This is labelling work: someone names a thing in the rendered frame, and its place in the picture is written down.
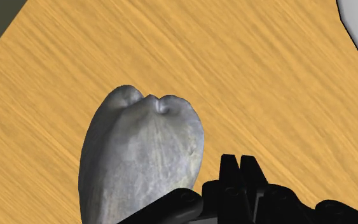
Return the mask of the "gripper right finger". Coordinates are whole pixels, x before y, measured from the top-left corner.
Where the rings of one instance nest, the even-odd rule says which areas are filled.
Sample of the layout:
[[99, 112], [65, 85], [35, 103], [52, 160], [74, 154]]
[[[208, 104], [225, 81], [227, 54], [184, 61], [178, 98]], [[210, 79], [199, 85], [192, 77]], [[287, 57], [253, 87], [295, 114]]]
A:
[[240, 172], [255, 224], [358, 224], [358, 210], [326, 199], [312, 209], [288, 187], [270, 184], [253, 156], [242, 155]]

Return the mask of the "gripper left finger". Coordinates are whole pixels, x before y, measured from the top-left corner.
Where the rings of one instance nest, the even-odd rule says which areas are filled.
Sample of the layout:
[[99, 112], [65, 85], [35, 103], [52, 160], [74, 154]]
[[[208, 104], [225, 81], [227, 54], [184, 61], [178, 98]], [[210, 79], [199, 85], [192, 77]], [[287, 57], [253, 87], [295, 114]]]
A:
[[201, 194], [172, 190], [119, 224], [252, 224], [235, 156], [221, 156], [219, 179], [204, 183]]

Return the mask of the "grey heart-shaped stone lump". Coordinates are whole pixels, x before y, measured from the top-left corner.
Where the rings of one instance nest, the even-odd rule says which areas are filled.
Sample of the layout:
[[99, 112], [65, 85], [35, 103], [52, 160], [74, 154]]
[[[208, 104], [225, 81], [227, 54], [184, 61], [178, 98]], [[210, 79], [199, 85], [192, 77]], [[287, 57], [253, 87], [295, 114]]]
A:
[[95, 112], [79, 162], [82, 224], [118, 224], [176, 188], [193, 188], [204, 131], [178, 96], [111, 91]]

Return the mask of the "light wooden table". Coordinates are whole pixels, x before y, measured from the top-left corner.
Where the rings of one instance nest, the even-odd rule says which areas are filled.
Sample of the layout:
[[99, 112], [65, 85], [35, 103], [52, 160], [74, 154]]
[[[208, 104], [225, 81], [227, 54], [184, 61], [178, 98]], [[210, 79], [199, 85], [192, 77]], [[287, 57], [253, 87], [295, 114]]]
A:
[[0, 224], [81, 224], [81, 147], [120, 85], [196, 109], [196, 191], [223, 153], [253, 155], [308, 206], [358, 209], [358, 52], [335, 0], [27, 0], [0, 39]]

